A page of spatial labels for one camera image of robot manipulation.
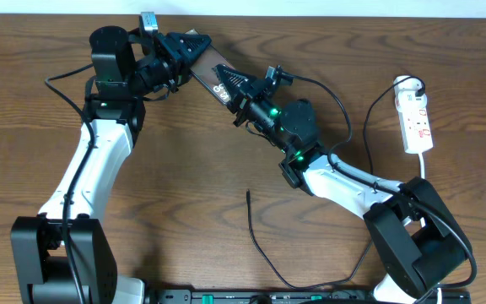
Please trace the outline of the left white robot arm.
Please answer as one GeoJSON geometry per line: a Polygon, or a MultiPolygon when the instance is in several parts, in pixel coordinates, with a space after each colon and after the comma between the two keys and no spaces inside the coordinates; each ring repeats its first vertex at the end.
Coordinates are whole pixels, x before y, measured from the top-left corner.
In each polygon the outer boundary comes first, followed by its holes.
{"type": "Polygon", "coordinates": [[[111,189],[143,127],[145,105],[191,76],[208,35],[105,26],[90,38],[94,75],[84,88],[78,147],[56,191],[10,240],[25,303],[148,303],[146,283],[119,274],[102,222],[111,189]]]}

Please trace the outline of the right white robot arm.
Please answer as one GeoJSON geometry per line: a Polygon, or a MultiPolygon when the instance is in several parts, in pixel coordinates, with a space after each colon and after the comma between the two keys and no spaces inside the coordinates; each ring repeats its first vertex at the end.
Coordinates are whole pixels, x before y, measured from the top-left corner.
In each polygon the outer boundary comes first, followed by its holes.
{"type": "Polygon", "coordinates": [[[291,84],[293,74],[271,68],[258,79],[223,64],[213,71],[234,124],[253,124],[256,135],[284,152],[279,166],[291,187],[331,200],[365,222],[386,270],[373,290],[377,301],[420,303],[475,280],[472,246],[427,180],[391,181],[341,161],[321,143],[308,100],[273,104],[273,94],[291,84]]]}

